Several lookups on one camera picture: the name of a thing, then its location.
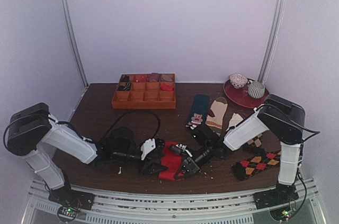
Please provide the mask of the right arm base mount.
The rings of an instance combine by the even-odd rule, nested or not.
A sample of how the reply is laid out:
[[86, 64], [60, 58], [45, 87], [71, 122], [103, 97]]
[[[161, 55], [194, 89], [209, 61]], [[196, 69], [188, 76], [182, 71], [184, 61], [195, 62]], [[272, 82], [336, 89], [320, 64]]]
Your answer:
[[253, 194], [256, 208], [269, 208], [270, 216], [276, 221], [287, 221], [292, 216], [291, 203], [299, 199], [295, 185], [277, 184], [274, 189]]

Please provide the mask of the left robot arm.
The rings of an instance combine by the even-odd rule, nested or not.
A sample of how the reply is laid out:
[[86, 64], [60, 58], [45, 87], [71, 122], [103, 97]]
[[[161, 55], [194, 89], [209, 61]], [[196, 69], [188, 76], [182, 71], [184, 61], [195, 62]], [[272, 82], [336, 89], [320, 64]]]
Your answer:
[[70, 189], [66, 173], [45, 152], [44, 144], [86, 165], [132, 162], [138, 165], [141, 174], [158, 174], [168, 169], [161, 163], [165, 141], [151, 136], [137, 145], [134, 132], [116, 124], [114, 121], [104, 135], [94, 141], [81, 135], [69, 122], [58, 120], [46, 103], [38, 103], [12, 115], [3, 132], [3, 144], [7, 151], [22, 157], [63, 204], [71, 205], [76, 201], [76, 193]]

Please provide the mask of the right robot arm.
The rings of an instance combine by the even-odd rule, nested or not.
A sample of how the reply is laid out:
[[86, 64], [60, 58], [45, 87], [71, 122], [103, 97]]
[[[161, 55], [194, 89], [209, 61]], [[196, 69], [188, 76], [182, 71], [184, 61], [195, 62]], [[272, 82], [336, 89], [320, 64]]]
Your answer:
[[184, 145], [171, 145], [170, 150], [182, 157], [174, 179], [193, 176], [212, 157], [224, 158], [251, 139], [270, 131], [279, 139], [281, 149], [277, 152], [258, 149], [256, 156], [236, 162], [232, 171], [238, 180], [244, 181], [271, 166], [279, 166], [279, 186], [272, 191], [271, 198], [281, 204], [292, 195], [291, 186], [295, 183], [301, 162], [304, 123], [305, 111], [300, 105], [270, 94], [262, 105], [254, 109], [251, 116], [230, 127], [224, 137], [217, 135], [205, 124], [194, 128], [191, 135], [201, 145], [199, 150], [189, 150]]

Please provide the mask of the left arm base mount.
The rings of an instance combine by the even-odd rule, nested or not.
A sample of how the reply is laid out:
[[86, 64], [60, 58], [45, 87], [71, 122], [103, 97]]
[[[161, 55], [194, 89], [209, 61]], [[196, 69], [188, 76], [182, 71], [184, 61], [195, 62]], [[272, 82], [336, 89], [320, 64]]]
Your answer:
[[61, 222], [69, 223], [79, 217], [83, 210], [91, 210], [95, 195], [92, 193], [71, 190], [66, 196], [49, 192], [48, 200], [60, 204], [57, 217]]

